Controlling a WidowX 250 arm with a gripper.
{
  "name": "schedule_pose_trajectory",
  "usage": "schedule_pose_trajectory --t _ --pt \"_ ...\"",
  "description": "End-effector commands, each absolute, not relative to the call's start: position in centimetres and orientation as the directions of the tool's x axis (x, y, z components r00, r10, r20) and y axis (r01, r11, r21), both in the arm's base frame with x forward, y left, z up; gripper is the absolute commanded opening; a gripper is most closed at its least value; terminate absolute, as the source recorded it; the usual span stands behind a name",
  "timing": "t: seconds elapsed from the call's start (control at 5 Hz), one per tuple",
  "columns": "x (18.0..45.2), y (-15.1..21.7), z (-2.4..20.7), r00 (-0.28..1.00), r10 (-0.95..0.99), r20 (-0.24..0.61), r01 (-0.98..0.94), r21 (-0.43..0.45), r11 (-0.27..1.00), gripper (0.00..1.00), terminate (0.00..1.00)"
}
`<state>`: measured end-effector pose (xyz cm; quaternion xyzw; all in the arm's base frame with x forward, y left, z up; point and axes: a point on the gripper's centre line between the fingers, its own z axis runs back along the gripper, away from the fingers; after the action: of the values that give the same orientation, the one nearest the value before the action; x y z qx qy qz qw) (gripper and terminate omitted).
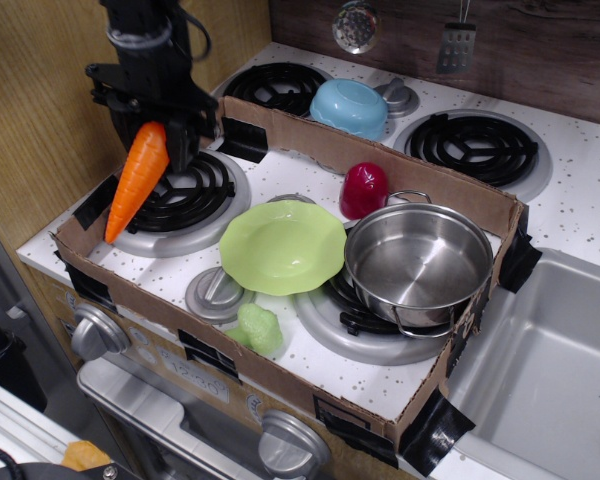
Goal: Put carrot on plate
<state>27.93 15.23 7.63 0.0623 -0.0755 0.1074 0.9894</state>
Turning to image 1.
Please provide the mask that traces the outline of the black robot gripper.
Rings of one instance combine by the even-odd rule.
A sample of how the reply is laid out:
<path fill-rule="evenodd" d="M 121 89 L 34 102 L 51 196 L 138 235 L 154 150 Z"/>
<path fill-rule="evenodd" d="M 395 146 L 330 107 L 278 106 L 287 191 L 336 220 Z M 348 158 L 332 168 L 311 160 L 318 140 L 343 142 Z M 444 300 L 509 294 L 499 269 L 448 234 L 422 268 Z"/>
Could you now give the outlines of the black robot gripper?
<path fill-rule="evenodd" d="M 109 109 L 126 151 L 146 122 L 164 124 L 171 169 L 184 172 L 197 154 L 198 135 L 215 136 L 218 108 L 217 100 L 191 78 L 189 41 L 171 39 L 155 48 L 117 51 L 117 64 L 86 67 L 93 81 L 93 101 Z"/>

